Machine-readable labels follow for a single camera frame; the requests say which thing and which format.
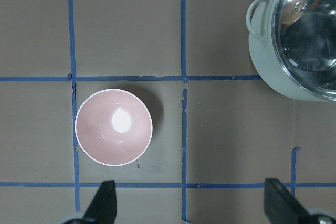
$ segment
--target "bowl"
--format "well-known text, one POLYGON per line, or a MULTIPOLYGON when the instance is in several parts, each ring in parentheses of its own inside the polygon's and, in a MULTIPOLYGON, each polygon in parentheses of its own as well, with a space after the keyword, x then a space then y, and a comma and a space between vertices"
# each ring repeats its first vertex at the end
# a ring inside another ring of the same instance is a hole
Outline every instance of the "bowl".
POLYGON ((138 159, 153 133, 151 115, 134 94, 105 89, 81 105, 75 121, 80 147, 94 161, 121 166, 138 159))

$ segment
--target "transparent lid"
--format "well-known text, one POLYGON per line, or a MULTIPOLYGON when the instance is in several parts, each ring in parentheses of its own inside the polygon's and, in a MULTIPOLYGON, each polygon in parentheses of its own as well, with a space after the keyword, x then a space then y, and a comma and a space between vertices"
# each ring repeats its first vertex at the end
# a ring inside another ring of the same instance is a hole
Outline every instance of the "transparent lid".
POLYGON ((336 101, 336 0, 279 0, 275 8, 273 43, 284 71, 336 101))

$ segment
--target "bowl rim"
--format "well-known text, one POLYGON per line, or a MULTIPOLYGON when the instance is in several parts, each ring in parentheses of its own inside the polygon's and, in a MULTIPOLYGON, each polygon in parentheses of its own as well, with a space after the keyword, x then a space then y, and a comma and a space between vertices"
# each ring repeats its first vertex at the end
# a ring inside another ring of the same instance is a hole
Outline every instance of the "bowl rim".
POLYGON ((130 164, 130 163, 134 162, 134 161, 137 160, 139 157, 141 157, 141 156, 144 154, 144 152, 147 150, 149 144, 151 143, 152 136, 153 136, 153 122, 152 122, 152 117, 151 117, 151 114, 149 113, 148 108, 146 107, 146 105, 145 105, 145 104, 144 104, 144 103, 143 103, 143 102, 142 102, 136 95, 134 95, 134 94, 132 94, 131 92, 128 92, 128 91, 126 91, 126 90, 122 90, 122 89, 104 89, 104 90, 100 90, 100 91, 98 91, 98 92, 96 92, 96 93, 90 95, 88 98, 85 99, 85 101, 84 101, 84 102, 82 103, 82 105, 79 107, 79 109, 78 109, 78 111, 77 111, 77 114, 76 114, 76 119, 75 119, 75 135, 76 135, 77 143, 79 144, 79 146, 81 147, 81 149, 82 149, 82 150, 84 151, 84 153, 85 153, 88 157, 90 157, 93 161, 96 161, 96 162, 99 163, 99 164, 107 165, 107 166, 122 166, 122 165, 127 165, 127 164, 130 164), (148 139, 148 143, 147 143, 146 148, 143 150, 143 152, 142 152, 139 156, 137 156, 137 157, 134 158, 133 160, 131 160, 131 161, 129 161, 129 162, 126 162, 126 163, 123 163, 123 164, 106 164, 106 163, 103 163, 103 162, 101 162, 101 161, 99 161, 99 160, 96 160, 95 158, 91 157, 91 156, 87 153, 87 151, 83 148, 83 146, 81 145, 80 140, 79 140, 79 137, 78 137, 78 134, 77 134, 77 119, 78 119, 78 115, 79 115, 81 109, 83 108, 83 106, 87 103, 87 101, 89 101, 89 100, 90 100, 92 97, 94 97, 95 95, 97 95, 97 94, 99 94, 99 93, 103 93, 103 92, 109 92, 109 91, 123 92, 123 93, 126 93, 126 94, 128 94, 128 95, 130 95, 130 96, 136 98, 136 99, 142 104, 142 106, 145 108, 145 110, 146 110, 146 112, 147 112, 147 114, 148 114, 148 116, 149 116, 150 122, 151 122, 151 135, 150 135, 150 137, 149 137, 149 139, 148 139))

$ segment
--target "black object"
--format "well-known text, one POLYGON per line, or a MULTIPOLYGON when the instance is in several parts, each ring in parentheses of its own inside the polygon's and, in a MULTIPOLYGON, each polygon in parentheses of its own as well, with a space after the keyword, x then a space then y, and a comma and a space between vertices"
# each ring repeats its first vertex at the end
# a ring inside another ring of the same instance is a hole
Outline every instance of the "black object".
POLYGON ((264 212, 271 224, 336 224, 330 216, 311 215, 276 178, 266 178, 264 212))
POLYGON ((117 197, 114 181, 101 183, 82 219, 73 219, 64 224, 114 224, 117 216, 117 197))

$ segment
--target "glass lid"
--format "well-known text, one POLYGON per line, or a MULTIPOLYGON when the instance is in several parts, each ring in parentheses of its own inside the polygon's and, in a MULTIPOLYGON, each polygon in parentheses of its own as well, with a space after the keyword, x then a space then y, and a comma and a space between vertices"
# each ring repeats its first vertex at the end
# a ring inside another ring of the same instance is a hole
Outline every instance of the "glass lid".
POLYGON ((279 0, 273 21, 284 71, 313 95, 336 101, 336 0, 279 0))

